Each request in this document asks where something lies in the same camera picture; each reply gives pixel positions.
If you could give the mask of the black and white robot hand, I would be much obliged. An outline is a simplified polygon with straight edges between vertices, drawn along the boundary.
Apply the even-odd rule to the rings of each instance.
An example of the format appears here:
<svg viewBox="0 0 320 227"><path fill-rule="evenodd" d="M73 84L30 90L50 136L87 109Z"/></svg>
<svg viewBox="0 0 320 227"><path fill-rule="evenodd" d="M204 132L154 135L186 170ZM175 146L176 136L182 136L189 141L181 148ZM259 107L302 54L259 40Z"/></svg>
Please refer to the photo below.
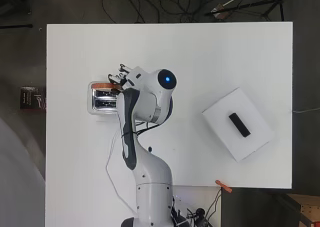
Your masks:
<svg viewBox="0 0 320 227"><path fill-rule="evenodd" d="M110 83L119 85L123 89L137 88L146 74L147 72L139 66L130 68L121 64L119 72L117 74L109 74L108 79Z"/></svg>

